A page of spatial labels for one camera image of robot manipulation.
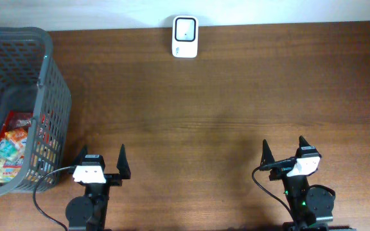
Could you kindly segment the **orange juice carton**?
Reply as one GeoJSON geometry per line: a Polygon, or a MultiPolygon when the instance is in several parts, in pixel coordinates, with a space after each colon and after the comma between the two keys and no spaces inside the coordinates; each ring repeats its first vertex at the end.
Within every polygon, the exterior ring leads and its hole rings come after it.
{"type": "Polygon", "coordinates": [[[17,150],[21,150],[25,147],[28,132],[24,128],[17,128],[9,132],[4,133],[5,138],[11,142],[17,150]]]}

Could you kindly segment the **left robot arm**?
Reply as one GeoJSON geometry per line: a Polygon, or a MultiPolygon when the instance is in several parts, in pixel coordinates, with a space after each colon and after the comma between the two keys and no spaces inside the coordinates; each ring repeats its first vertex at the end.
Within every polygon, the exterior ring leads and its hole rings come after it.
{"type": "Polygon", "coordinates": [[[85,187],[85,191],[67,204],[69,230],[105,230],[110,188],[121,187],[123,181],[131,177],[124,145],[120,148],[116,168],[117,173],[106,173],[104,158],[89,154],[87,146],[82,148],[69,174],[85,187]]]}

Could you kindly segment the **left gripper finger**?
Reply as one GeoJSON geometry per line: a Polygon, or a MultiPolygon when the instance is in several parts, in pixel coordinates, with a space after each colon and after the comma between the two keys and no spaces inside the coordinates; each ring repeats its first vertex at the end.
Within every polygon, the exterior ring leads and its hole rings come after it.
{"type": "Polygon", "coordinates": [[[118,162],[117,162],[117,169],[119,170],[119,175],[121,179],[130,179],[131,178],[131,171],[129,168],[128,160],[127,160],[127,154],[125,145],[122,144],[119,156],[118,156],[118,162]]]}
{"type": "Polygon", "coordinates": [[[79,154],[75,157],[75,159],[72,161],[72,166],[77,166],[82,163],[82,160],[85,158],[85,156],[88,154],[87,145],[84,145],[79,154]]]}

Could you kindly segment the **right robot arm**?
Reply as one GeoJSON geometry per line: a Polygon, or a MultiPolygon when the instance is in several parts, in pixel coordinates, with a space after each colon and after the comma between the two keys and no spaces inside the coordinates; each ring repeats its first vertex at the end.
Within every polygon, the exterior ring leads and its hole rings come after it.
{"type": "Polygon", "coordinates": [[[255,171],[268,171],[270,181],[281,180],[288,203],[283,203],[292,218],[283,230],[329,230],[333,221],[335,191],[323,185],[310,185],[308,177],[318,170],[322,155],[302,136],[293,157],[276,161],[268,142],[263,141],[262,156],[255,171]]]}

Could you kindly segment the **red snack bag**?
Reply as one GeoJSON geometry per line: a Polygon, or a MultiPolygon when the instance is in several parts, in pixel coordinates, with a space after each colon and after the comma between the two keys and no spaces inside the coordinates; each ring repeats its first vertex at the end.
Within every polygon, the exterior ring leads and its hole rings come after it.
{"type": "Polygon", "coordinates": [[[9,111],[0,130],[0,141],[5,137],[6,132],[18,128],[23,128],[25,131],[28,131],[31,126],[32,117],[32,112],[9,111]]]}

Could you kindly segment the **green Kleenex tissue pack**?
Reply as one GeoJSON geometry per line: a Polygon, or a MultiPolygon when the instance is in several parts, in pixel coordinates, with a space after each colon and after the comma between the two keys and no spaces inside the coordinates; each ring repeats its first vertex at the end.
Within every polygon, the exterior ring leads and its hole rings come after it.
{"type": "Polygon", "coordinates": [[[15,162],[18,159],[18,151],[15,146],[8,140],[0,141],[0,158],[15,162]]]}

